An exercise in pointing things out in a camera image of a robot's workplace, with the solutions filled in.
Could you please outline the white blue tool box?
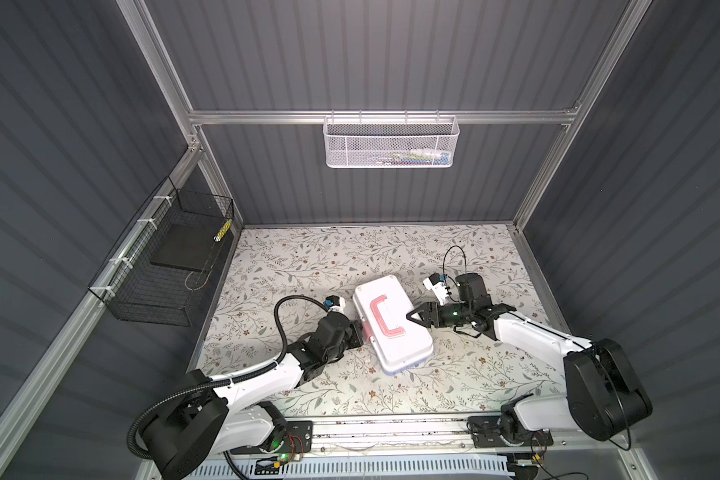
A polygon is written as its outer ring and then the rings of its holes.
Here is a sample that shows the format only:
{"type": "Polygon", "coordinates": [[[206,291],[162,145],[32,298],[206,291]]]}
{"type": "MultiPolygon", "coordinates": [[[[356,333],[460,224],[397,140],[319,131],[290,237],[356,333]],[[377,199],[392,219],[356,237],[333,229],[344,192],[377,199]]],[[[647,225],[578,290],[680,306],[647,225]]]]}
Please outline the white blue tool box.
{"type": "Polygon", "coordinates": [[[414,306],[395,275],[359,285],[352,300],[366,340],[387,375],[415,367],[434,355],[429,331],[406,318],[414,306]]]}

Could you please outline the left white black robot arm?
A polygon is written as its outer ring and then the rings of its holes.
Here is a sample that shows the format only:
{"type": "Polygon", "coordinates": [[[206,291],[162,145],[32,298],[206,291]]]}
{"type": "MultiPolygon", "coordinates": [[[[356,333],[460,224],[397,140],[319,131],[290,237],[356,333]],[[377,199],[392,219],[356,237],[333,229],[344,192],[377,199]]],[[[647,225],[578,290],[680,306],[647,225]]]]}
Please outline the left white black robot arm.
{"type": "Polygon", "coordinates": [[[289,341],[277,320],[281,349],[274,359],[238,373],[186,373],[177,391],[134,419],[126,433],[130,453],[152,462],[164,479],[183,479],[211,455],[240,448],[277,451],[288,422],[270,397],[313,381],[364,343],[362,323],[345,314],[342,297],[301,299],[324,313],[313,332],[289,341]]]}

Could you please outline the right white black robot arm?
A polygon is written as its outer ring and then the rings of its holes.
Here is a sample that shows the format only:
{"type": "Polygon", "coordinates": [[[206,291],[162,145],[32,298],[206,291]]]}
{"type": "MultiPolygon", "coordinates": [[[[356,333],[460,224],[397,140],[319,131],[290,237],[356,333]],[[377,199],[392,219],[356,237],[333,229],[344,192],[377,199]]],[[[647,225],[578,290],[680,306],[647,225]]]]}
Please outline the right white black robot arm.
{"type": "Polygon", "coordinates": [[[647,391],[617,342],[573,336],[520,314],[514,306],[496,303],[474,272],[451,276],[440,271],[423,283],[435,298],[415,306],[406,315],[408,321],[472,339],[489,337],[563,376],[561,394],[529,392],[502,406],[498,431],[504,443],[521,446],[544,430],[578,430],[610,442],[652,414],[647,391]]]}

